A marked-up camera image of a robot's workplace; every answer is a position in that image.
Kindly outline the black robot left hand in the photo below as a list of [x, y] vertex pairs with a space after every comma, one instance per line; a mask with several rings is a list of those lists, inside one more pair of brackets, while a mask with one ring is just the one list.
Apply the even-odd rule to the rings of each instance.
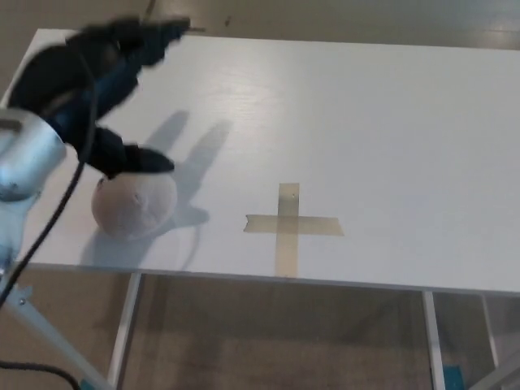
[[121, 173], [168, 173], [175, 164], [97, 121], [137, 89], [146, 67], [164, 60], [168, 46], [190, 28], [188, 17], [142, 21], [137, 17], [90, 25], [64, 43], [36, 53], [14, 83], [7, 105], [45, 120], [77, 153], [93, 133], [85, 162], [108, 178]]

